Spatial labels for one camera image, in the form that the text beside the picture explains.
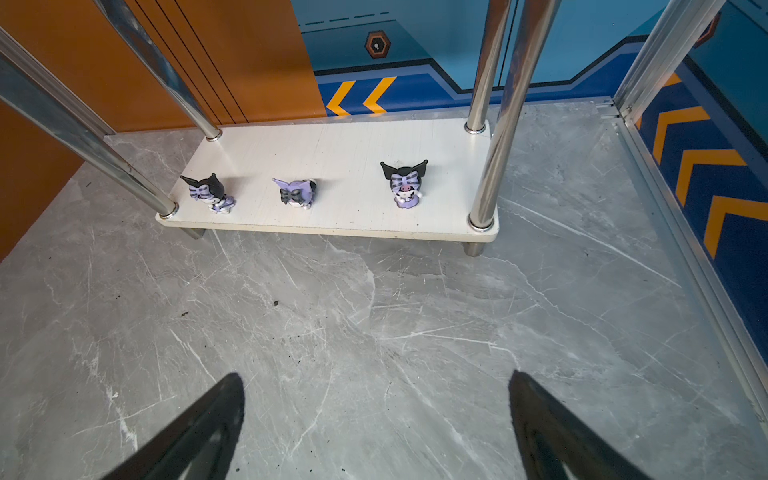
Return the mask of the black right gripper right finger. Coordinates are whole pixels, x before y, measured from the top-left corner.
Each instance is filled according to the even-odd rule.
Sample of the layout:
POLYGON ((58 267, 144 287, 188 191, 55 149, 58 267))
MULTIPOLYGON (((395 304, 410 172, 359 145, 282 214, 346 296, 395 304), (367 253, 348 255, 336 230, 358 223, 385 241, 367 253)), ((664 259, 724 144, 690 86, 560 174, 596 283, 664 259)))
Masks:
POLYGON ((508 385, 512 425, 528 479, 646 479, 529 374, 508 385))

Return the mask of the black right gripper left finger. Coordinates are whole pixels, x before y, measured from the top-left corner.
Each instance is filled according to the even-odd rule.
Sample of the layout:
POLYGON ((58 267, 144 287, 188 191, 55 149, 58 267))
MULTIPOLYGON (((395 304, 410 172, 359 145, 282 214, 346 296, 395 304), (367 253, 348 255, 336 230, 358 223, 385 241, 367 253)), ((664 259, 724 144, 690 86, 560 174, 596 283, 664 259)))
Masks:
POLYGON ((232 372, 182 412, 108 479, 224 479, 245 414, 241 377, 232 372))

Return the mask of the black purple figurine toy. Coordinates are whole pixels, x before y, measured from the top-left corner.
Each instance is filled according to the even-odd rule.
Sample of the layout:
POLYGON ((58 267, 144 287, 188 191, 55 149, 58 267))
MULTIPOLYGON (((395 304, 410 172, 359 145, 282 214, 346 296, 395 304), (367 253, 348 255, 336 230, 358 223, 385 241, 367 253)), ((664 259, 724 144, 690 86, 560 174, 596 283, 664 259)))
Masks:
POLYGON ((389 182, 395 204, 400 209, 411 209, 420 203, 422 178, 426 175, 428 160, 424 159, 415 166, 395 168, 381 162, 383 174, 389 182))

